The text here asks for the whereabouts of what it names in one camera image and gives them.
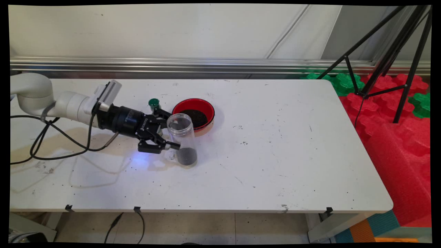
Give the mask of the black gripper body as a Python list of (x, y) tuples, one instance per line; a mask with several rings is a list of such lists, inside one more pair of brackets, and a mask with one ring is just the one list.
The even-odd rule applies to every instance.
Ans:
[(138, 136), (161, 136), (161, 128), (152, 124), (153, 115), (124, 106), (111, 105), (108, 111), (96, 111), (98, 127), (131, 138)]

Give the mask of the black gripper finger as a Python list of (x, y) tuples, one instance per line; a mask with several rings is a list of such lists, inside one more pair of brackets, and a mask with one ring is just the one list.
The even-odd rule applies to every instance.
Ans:
[(152, 124), (158, 125), (161, 129), (167, 128), (167, 120), (172, 116), (171, 113), (159, 107), (153, 108), (152, 115)]
[(147, 135), (138, 136), (137, 138), (139, 139), (137, 150), (142, 153), (161, 154), (163, 150), (179, 150), (181, 148), (179, 143), (171, 142), (161, 136)]

